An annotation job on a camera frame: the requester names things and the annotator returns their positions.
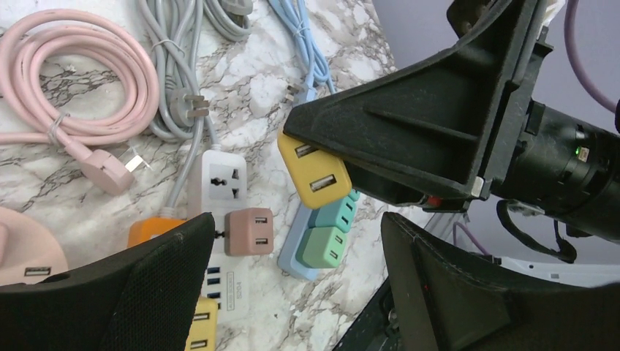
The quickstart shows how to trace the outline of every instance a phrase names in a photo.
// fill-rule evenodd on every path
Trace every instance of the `black cable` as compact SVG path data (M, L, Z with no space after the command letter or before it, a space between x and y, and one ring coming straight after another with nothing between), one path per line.
M508 213L509 203L510 201L508 200L500 200L497 203L496 209L499 221L512 236L519 240L523 245L536 252L540 252L541 254L548 254L549 256L555 257L566 263L575 262L575 259L577 258L577 250L575 250L575 247L571 245L566 239L563 239L560 236L558 221L553 221L553 228L556 234L556 242L559 247L559 251L556 251L549 249L546 246L543 246L538 241L534 240L533 237L517 228L513 220L510 218L510 214Z

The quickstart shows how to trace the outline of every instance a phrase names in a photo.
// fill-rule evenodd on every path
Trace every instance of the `pink cable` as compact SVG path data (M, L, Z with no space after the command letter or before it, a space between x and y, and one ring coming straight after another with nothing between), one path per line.
M59 25L23 35L44 23L75 20L108 31L86 26ZM59 54L78 54L95 59L117 74L123 84L126 102L112 116L96 121L62 116L45 98L39 85L43 61ZM107 192L123 192L133 176L115 157L86 146L124 142L140 134L155 116L159 103L159 82L149 55L120 26L88 12L45 10L28 15L11 26L0 40L0 91L11 108L33 133L0 133L0 144L58 143L76 158L84 174Z

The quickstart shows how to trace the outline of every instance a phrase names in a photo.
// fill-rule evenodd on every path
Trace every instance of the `blue cable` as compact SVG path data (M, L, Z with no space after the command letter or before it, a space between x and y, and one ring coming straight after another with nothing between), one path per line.
M317 47L310 32L305 1L297 0L297 7L293 6L291 0L269 0L269 4L293 36L301 61L307 68L304 80L306 87L310 89L314 84L327 85L330 93L335 94L336 87L331 79L328 60Z

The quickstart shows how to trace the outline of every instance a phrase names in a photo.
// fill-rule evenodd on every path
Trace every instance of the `marble surface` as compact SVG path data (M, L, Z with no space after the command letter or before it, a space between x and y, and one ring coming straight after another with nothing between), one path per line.
M121 24L150 47L133 1L24 0L0 5L0 27L54 7L89 10ZM308 0L312 29L328 57L338 89L347 89L394 70L389 48L370 0ZM301 77L289 34L267 5L254 0L253 34L225 42L206 23L200 42L200 84L225 151L246 157L249 205L273 209L275 252L248 258L253 305L249 318L218 329L217 350L331 350L387 275L379 221L399 211L418 224L430 216L416 208L391 208L362 196L349 234L347 255L336 270L315 282L284 274L278 252L299 205L276 147L276 133L290 111L289 82ZM123 102L117 77L85 58L52 58L42 87L56 107L72 116L101 118ZM27 130L0 99L0 130ZM66 154L44 145L0 147L0 205L24 212L50 228L76 268L125 248L127 230L162 206L179 166L177 144L153 136L130 140L148 162L135 172L130 190L111 197L82 177ZM121 152L126 146L112 148ZM185 194L178 215L185 212Z

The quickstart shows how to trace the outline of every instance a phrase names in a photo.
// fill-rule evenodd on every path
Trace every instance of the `power socket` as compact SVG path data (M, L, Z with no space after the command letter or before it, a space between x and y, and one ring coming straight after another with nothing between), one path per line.
M237 154L208 150L194 161L188 177L187 217L211 212L216 239L213 253L224 253L224 221L228 213L247 208L248 170Z
M249 264L250 260L245 257L211 254L201 295L218 302L218 322L247 317L250 308Z

